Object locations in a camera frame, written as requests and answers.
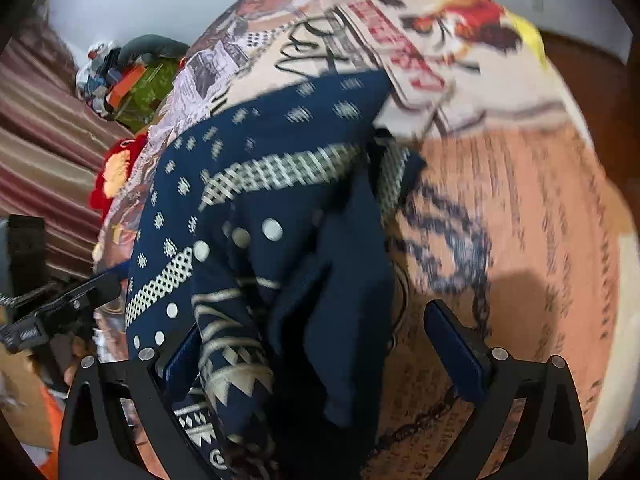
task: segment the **wall outlet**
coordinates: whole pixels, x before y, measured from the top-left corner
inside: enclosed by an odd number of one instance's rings
[[[531,0],[531,8],[536,12],[544,12],[545,0]]]

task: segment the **navy blue garment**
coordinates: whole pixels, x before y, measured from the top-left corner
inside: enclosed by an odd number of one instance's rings
[[[389,91],[378,71],[283,88],[158,163],[127,343],[135,358],[195,320],[166,387],[222,477],[322,478],[324,449],[347,478],[373,444],[394,286],[383,224],[422,167],[372,127]]]

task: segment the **silver screw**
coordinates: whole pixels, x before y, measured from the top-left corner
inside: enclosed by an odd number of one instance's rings
[[[505,361],[507,357],[509,357],[509,352],[507,352],[504,348],[500,348],[497,346],[493,350],[491,350],[491,355],[494,356],[498,361]]]
[[[93,356],[88,355],[87,357],[85,357],[84,359],[82,359],[82,361],[80,361],[80,366],[82,368],[91,368],[95,363],[95,359]]]
[[[141,361],[149,361],[149,359],[152,359],[154,355],[156,355],[156,351],[153,348],[143,348],[138,352],[138,358]]]
[[[551,364],[556,368],[564,368],[566,366],[566,361],[562,359],[559,355],[554,355],[551,358]]]

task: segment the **wooden floor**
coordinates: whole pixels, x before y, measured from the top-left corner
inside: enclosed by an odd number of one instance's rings
[[[587,121],[598,157],[629,204],[640,231],[640,52],[627,66],[587,45],[544,34]]]

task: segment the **curtain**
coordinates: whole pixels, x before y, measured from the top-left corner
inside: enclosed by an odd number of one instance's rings
[[[104,153],[131,133],[74,96],[76,70],[35,11],[0,56],[0,214],[43,217],[49,267],[85,277],[100,229],[88,195]]]

